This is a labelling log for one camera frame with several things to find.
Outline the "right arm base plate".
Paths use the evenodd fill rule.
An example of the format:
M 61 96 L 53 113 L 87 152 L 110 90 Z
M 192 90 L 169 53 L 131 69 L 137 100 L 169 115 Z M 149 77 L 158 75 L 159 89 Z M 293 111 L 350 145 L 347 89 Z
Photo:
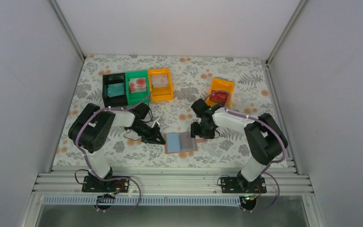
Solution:
M 244 178 L 221 176 L 218 184 L 221 187 L 222 193 L 229 194 L 258 194 L 266 193 L 267 187 L 263 177 L 257 177 L 253 182 L 246 182 Z

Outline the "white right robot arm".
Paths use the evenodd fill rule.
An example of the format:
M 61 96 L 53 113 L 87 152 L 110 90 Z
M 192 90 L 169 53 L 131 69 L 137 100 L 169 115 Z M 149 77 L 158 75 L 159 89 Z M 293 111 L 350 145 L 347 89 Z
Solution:
M 224 127 L 246 136 L 251 157 L 238 173 L 236 183 L 244 192 L 260 183 L 261 175 L 281 155 L 280 161 L 286 157 L 288 142 L 274 118 L 264 113 L 255 118 L 231 111 L 216 104 L 209 106 L 203 99 L 198 99 L 192 110 L 200 122 L 191 124 L 191 137 L 214 139 L 217 128 Z

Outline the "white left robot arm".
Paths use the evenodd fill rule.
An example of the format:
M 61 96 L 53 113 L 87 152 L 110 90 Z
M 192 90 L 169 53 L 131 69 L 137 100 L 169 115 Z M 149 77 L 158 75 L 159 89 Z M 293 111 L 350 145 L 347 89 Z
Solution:
M 134 131 L 146 144 L 164 145 L 165 140 L 157 123 L 144 122 L 150 108 L 139 103 L 129 110 L 99 106 L 89 103 L 71 125 L 68 137 L 83 153 L 89 169 L 82 185 L 83 192 L 127 192 L 130 181 L 113 176 L 112 168 L 101 151 L 111 127 Z

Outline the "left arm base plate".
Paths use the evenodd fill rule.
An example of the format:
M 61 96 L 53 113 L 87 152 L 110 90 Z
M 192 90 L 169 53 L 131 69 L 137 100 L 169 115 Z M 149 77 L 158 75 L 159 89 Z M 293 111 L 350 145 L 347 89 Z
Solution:
M 128 179 L 113 180 L 110 182 L 101 181 L 94 176 L 85 176 L 82 192 L 103 192 L 119 193 L 128 192 L 130 181 Z

